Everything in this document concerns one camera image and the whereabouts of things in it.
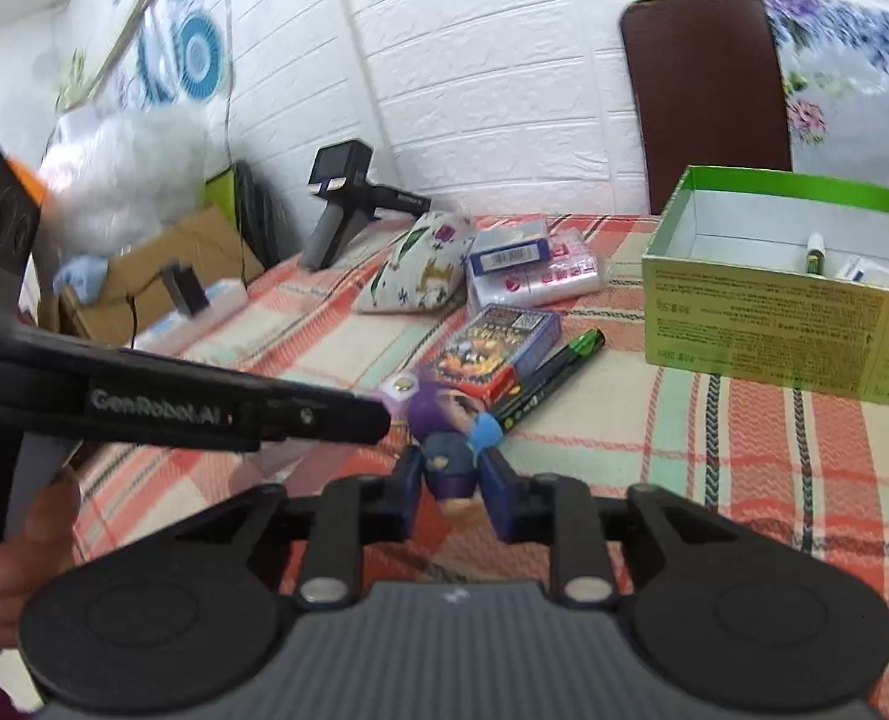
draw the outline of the plastic bag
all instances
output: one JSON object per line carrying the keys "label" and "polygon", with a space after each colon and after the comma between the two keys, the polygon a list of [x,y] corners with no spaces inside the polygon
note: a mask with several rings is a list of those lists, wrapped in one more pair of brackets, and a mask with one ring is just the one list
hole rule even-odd
{"label": "plastic bag", "polygon": [[114,114],[52,146],[40,170],[53,194],[42,220],[62,259],[112,257],[191,213],[204,194],[206,138],[198,106],[170,105]]}

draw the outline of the brown chair back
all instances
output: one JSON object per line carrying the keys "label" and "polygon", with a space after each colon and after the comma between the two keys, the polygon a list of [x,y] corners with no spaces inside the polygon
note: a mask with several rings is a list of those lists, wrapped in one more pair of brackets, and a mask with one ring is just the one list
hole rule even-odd
{"label": "brown chair back", "polygon": [[621,17],[652,213],[688,165],[791,170],[782,74],[761,0],[644,0]]}

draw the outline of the glue stick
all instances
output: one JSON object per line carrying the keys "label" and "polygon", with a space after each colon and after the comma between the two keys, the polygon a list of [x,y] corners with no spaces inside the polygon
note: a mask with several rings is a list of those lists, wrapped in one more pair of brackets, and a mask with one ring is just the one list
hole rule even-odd
{"label": "glue stick", "polygon": [[825,274],[825,238],[811,233],[807,239],[807,272],[815,276]]}

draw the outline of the table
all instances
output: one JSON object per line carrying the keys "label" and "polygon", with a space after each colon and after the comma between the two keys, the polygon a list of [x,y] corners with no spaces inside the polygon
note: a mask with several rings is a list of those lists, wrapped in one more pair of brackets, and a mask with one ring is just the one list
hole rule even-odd
{"label": "table", "polygon": [[[482,227],[498,218],[480,218]],[[564,336],[598,326],[607,348],[505,441],[524,473],[579,477],[595,493],[664,485],[868,581],[889,603],[889,408],[644,361],[641,255],[651,217],[553,218],[580,230],[609,287],[556,305]],[[381,221],[327,271],[292,260],[249,290],[249,306],[198,341],[191,360],[371,391],[433,354],[467,319],[353,314],[351,304],[407,223]],[[262,482],[311,494],[331,478],[387,472],[407,440],[395,424],[377,447],[285,442],[249,456],[113,445],[82,472],[84,560]],[[414,540],[369,547],[366,581],[543,579],[547,550],[496,541],[483,511],[460,517],[422,501]],[[889,670],[875,702],[889,717]]]}

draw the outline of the green marker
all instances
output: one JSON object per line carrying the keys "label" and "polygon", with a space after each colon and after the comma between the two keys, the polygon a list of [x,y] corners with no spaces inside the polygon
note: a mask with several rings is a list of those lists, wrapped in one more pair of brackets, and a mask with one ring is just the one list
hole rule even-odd
{"label": "green marker", "polygon": [[514,425],[543,403],[570,379],[582,365],[604,348],[604,333],[595,327],[572,338],[534,373],[525,376],[520,384],[494,404],[491,415],[507,433]]}

